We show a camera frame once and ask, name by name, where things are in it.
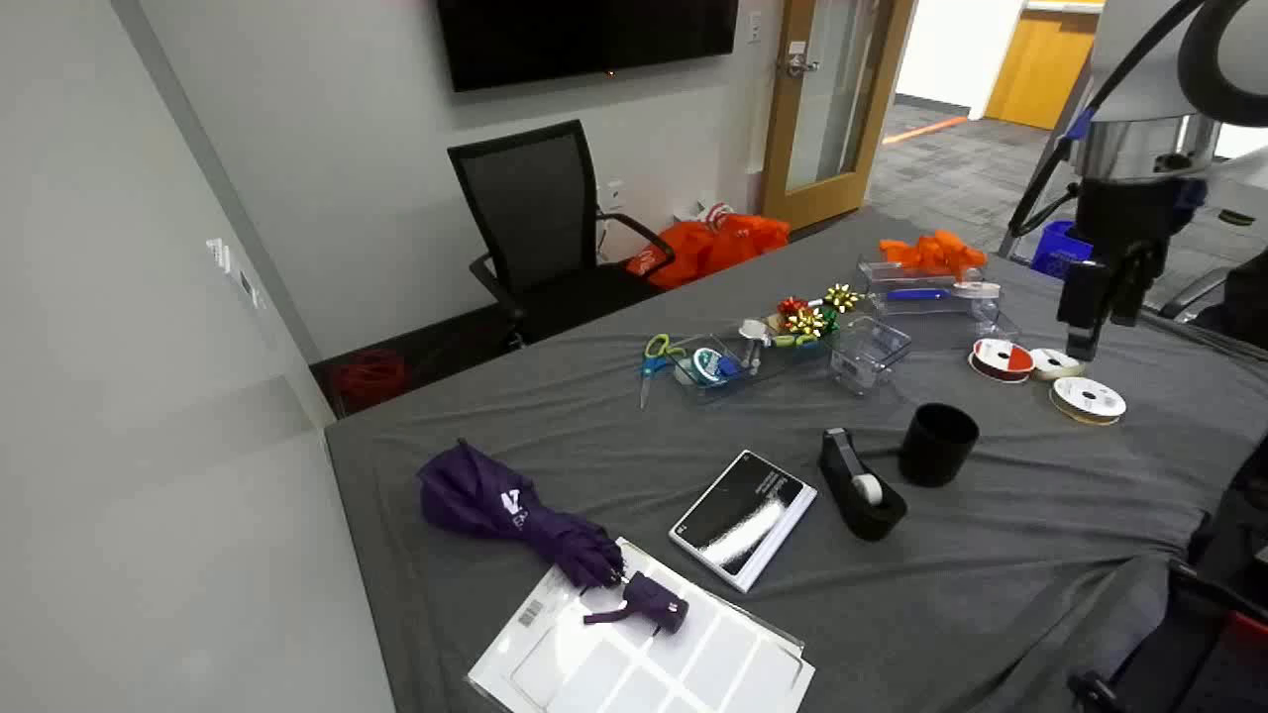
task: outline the purple umbrella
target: purple umbrella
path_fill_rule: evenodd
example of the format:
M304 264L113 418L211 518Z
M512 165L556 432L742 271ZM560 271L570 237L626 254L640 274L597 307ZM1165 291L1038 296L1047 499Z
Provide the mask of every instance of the purple umbrella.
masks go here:
M621 581L621 552L601 526L541 507L532 478L467 439L429 460L421 478L421 510L434 526L471 538L519 538L581 591Z

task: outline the black cup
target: black cup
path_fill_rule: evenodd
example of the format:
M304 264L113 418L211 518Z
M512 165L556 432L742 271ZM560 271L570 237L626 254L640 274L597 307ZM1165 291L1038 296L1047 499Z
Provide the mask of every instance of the black cup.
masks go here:
M944 486L978 439L978 424L949 404L923 404L901 448L901 472L906 482Z

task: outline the table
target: table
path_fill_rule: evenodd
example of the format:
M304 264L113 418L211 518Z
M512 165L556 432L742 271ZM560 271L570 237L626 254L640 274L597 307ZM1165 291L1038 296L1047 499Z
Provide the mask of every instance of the table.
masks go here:
M961 344L915 333L897 385L853 400L824 356L774 366L725 396L669 382L638 404L648 333L722 333L782 296L857 278L906 224L857 216L782 254L479 366L330 432L350 530L400 709L498 709L462 675L540 581L512 544L434 530L414 466L459 435L532 477L560 510L594 518L722 600L808 641L803 709L1068 709L1064 675L1112 675L1165 609L1165 563L1262 435L1262 374L1152 329L1107 329L1092 375L1129 400L1116 427L1080 427L1042 385L998 385ZM1056 283L996 263L1008 329L1062 344ZM981 439L949 486L923 493L872 460L910 514L861 544L815 472L821 432L897 448L928 400L965 410ZM754 596L712 581L667 526L737 448L824 493Z

